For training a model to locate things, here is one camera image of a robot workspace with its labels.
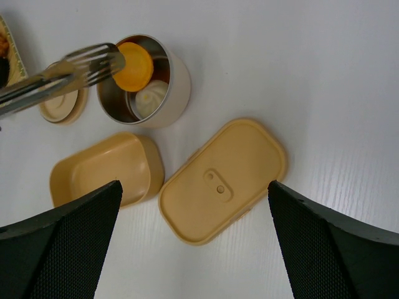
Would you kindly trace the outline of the fried chicken piece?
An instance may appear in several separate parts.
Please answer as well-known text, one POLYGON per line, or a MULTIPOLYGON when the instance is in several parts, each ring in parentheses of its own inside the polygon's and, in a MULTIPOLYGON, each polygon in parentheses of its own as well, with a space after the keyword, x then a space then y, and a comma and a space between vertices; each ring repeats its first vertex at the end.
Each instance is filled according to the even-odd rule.
POLYGON ((9 52, 9 42, 4 34, 0 34, 0 57, 7 58, 9 52))

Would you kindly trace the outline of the black sea cucumber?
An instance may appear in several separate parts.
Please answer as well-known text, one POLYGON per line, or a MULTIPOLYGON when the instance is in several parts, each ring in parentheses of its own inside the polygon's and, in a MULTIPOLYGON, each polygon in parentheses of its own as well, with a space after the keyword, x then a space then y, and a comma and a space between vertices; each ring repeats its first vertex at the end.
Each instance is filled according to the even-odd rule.
POLYGON ((10 64, 5 57, 0 57, 0 88, 4 88, 9 80, 10 64))

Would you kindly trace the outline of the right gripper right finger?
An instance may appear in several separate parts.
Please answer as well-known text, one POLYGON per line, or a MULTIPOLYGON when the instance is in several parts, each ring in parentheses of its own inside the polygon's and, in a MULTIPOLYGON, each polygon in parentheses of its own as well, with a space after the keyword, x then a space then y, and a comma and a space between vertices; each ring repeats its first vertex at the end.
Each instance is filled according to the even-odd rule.
POLYGON ((398 234, 278 181, 268 201, 294 298, 398 298, 398 234))

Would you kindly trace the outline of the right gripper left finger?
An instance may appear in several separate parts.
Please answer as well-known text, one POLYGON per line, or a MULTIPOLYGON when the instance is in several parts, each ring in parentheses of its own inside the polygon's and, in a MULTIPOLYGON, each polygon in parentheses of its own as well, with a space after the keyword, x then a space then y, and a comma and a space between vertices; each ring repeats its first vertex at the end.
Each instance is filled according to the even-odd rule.
POLYGON ((1 228, 1 298, 93 298, 122 201, 120 181, 1 228))

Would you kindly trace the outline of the metal tongs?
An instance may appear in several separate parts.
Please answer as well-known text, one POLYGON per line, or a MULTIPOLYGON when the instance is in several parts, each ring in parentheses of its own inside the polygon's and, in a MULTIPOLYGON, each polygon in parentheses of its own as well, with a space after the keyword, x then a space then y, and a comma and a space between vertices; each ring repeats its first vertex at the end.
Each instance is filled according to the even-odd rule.
POLYGON ((94 86, 125 67, 125 58, 112 43, 75 50, 42 72, 1 90, 1 118, 51 98, 94 86))

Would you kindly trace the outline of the orange egg tart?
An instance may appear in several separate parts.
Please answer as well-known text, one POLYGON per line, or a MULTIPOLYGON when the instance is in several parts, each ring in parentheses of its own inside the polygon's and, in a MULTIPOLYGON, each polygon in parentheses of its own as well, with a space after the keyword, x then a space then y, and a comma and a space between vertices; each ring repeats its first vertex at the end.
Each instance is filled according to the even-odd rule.
POLYGON ((133 42, 124 42, 118 49, 125 59, 125 66, 113 76, 115 83, 128 92, 138 92, 145 88, 154 71, 149 52, 133 42))

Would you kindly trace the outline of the white steamed bun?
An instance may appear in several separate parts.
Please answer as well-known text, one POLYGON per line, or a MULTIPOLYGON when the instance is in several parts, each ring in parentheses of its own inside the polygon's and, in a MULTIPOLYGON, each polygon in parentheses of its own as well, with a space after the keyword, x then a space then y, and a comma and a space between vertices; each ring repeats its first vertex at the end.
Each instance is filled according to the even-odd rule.
POLYGON ((161 80, 152 80, 135 97, 135 106, 140 118, 150 116, 162 103, 168 91, 168 84, 161 80))

